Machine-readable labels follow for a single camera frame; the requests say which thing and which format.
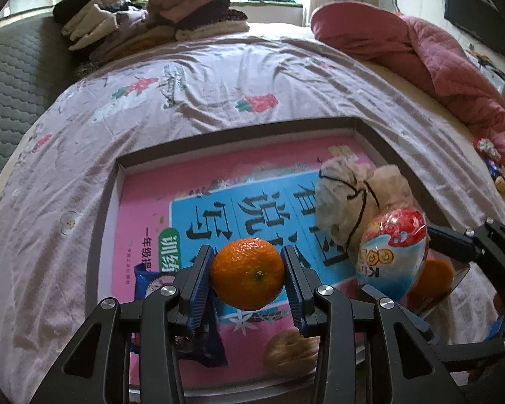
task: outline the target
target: green label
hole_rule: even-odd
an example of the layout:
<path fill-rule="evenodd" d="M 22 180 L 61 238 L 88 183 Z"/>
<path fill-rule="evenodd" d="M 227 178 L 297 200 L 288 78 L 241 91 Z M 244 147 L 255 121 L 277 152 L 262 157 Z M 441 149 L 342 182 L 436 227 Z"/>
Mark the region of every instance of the green label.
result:
<path fill-rule="evenodd" d="M 166 228 L 159 234 L 159 270 L 178 271 L 180 268 L 180 234 L 175 228 Z"/>

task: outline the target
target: strawberry print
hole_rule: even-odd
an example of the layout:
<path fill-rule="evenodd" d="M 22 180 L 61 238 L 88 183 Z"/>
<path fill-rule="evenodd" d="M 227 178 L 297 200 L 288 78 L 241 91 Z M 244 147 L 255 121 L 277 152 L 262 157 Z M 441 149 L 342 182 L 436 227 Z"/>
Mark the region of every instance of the strawberry print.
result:
<path fill-rule="evenodd" d="M 40 139 L 37 143 L 35 143 L 35 146 L 32 149 L 32 153 L 35 154 L 41 148 L 41 146 L 43 146 L 43 144 L 45 144 L 47 141 L 51 139 L 51 136 L 52 134 L 49 133 L 45 135 L 42 139 Z"/>
<path fill-rule="evenodd" d="M 265 96 L 249 96 L 236 103 L 235 108 L 239 112 L 266 112 L 269 108 L 279 104 L 274 94 Z"/>
<path fill-rule="evenodd" d="M 119 90 L 117 90 L 112 96 L 116 99 L 120 98 L 121 96 L 128 96 L 130 93 L 133 93 L 134 91 L 137 92 L 137 95 L 139 96 L 142 94 L 142 91 L 144 91 L 146 88 L 148 88 L 152 83 L 158 82 L 159 79 L 157 77 L 152 77 L 149 79 L 142 78 L 137 80 L 136 82 L 131 83 L 129 86 L 126 87 L 121 87 Z"/>

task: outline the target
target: blue gripper pad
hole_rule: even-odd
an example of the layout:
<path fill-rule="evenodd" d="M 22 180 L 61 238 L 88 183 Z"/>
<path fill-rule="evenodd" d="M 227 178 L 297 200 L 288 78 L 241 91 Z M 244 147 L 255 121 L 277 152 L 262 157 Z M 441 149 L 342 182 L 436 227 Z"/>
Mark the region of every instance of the blue gripper pad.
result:
<path fill-rule="evenodd" d="M 189 320 L 187 321 L 187 328 L 191 332 L 198 328 L 200 321 L 202 321 L 210 288 L 209 271 L 214 259 L 215 251 L 213 248 L 203 245 L 194 261 L 189 278 L 187 278 L 184 288 L 185 293 L 188 289 L 190 290 L 190 284 L 194 284 L 190 297 Z"/>
<path fill-rule="evenodd" d="M 297 279 L 293 269 L 293 266 L 295 266 L 296 263 L 292 262 L 292 266 L 290 265 L 291 258 L 289 254 L 292 253 L 295 255 L 294 248 L 292 247 L 285 247 L 280 250 L 280 257 L 284 262 L 284 288 L 286 288 L 288 303 L 290 305 L 290 311 L 292 312 L 292 319 L 294 319 L 294 325 L 299 332 L 303 334 L 305 328 L 303 309 L 304 301 L 302 293 L 299 290 L 299 286 L 297 285 Z M 301 269 L 299 261 L 297 261 L 297 266 Z"/>

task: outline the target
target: gray mattress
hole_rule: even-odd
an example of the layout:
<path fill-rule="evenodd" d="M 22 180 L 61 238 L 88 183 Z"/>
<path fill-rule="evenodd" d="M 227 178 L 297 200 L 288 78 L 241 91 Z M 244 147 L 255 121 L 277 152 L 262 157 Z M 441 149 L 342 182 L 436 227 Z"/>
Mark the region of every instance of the gray mattress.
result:
<path fill-rule="evenodd" d="M 74 66 L 51 14 L 0 28 L 0 172 L 24 133 L 73 83 Z"/>

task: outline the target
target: wall socket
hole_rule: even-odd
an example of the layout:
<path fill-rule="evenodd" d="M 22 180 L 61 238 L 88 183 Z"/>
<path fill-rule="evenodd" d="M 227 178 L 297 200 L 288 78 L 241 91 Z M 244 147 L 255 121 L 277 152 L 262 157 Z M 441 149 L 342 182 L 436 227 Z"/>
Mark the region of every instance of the wall socket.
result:
<path fill-rule="evenodd" d="M 473 43 L 470 41 L 470 39 L 461 33 L 459 37 L 457 38 L 459 44 L 462 46 L 464 50 L 473 50 L 474 46 Z"/>

